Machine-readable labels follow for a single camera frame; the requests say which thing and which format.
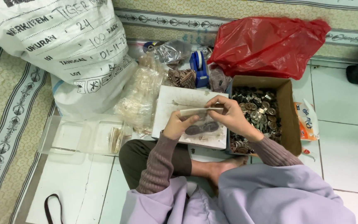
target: person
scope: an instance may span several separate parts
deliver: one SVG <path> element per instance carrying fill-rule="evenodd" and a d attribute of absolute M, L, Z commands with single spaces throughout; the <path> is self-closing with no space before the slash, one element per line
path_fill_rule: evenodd
<path fill-rule="evenodd" d="M 353 224 L 354 214 L 318 174 L 281 145 L 266 138 L 245 119 L 235 100 L 216 96 L 206 107 L 220 103 L 223 114 L 208 114 L 245 137 L 263 163 L 243 166 L 246 157 L 219 163 L 190 159 L 182 133 L 198 120 L 185 121 L 173 112 L 157 143 L 132 140 L 119 160 L 131 190 L 122 208 L 128 224 Z M 206 177 L 218 186 L 212 199 L 197 187 L 187 196 L 184 176 Z"/>

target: dark trousers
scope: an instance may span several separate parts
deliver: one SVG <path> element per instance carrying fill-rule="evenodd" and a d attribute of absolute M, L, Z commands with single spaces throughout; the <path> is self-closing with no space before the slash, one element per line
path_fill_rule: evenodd
<path fill-rule="evenodd" d="M 139 186 L 142 171 L 147 168 L 147 158 L 157 141 L 130 140 L 120 149 L 119 160 L 129 189 Z M 173 175 L 190 176 L 191 159 L 185 144 L 177 144 L 172 156 Z"/>

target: hand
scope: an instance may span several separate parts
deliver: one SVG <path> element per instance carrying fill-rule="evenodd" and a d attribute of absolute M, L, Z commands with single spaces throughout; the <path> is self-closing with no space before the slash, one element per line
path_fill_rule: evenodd
<path fill-rule="evenodd" d="M 230 131 L 244 136 L 248 141 L 256 142 L 262 140 L 265 136 L 256 128 L 254 128 L 244 117 L 237 101 L 228 99 L 224 96 L 218 95 L 210 99 L 205 107 L 211 107 L 216 103 L 221 103 L 224 106 L 222 114 L 216 111 L 209 110 L 208 114 L 213 120 L 225 125 Z"/>
<path fill-rule="evenodd" d="M 172 140 L 180 138 L 180 136 L 182 136 L 183 132 L 185 132 L 188 127 L 199 120 L 197 115 L 194 115 L 185 121 L 181 121 L 179 117 L 179 110 L 172 112 L 171 117 L 169 118 L 168 123 L 163 131 L 163 134 Z"/>

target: red plastic bag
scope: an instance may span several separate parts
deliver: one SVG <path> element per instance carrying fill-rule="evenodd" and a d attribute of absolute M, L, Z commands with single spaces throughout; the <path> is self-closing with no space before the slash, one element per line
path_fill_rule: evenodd
<path fill-rule="evenodd" d="M 227 76 L 249 74 L 299 80 L 331 27 L 322 20 L 246 17 L 223 24 L 207 63 Z"/>

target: blue tape dispenser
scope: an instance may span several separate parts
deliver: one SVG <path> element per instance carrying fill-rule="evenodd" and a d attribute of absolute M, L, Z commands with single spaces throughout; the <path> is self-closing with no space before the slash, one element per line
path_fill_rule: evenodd
<path fill-rule="evenodd" d="M 196 88 L 206 87 L 209 76 L 206 74 L 204 55 L 201 51 L 195 51 L 191 54 L 190 67 L 196 71 Z"/>

